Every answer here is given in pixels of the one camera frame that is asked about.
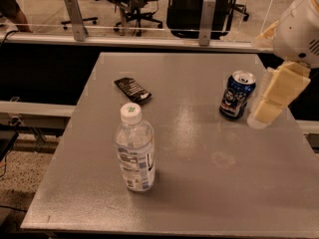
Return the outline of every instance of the dark blue can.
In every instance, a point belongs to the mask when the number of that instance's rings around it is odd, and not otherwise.
[[[234,72],[228,79],[219,107],[220,113],[228,120],[241,118],[255,88],[256,79],[253,74],[247,71]]]

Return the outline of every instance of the person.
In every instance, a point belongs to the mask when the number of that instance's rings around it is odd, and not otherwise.
[[[16,25],[20,32],[31,32],[28,20],[17,0],[0,0],[0,12]]]

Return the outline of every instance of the bottle label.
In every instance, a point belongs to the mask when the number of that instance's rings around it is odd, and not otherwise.
[[[118,158],[127,187],[143,191],[149,189],[155,180],[154,144],[151,141],[140,149],[118,146]]]

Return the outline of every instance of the plastic bottle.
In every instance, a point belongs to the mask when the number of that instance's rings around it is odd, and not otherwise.
[[[121,107],[121,121],[115,146],[123,179],[130,190],[147,191],[156,174],[154,129],[135,103]]]

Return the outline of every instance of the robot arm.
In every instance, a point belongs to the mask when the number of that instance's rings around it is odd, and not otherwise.
[[[284,63],[260,83],[247,120],[254,128],[272,124],[309,85],[310,70],[319,67],[319,0],[295,0],[254,42],[264,44]]]

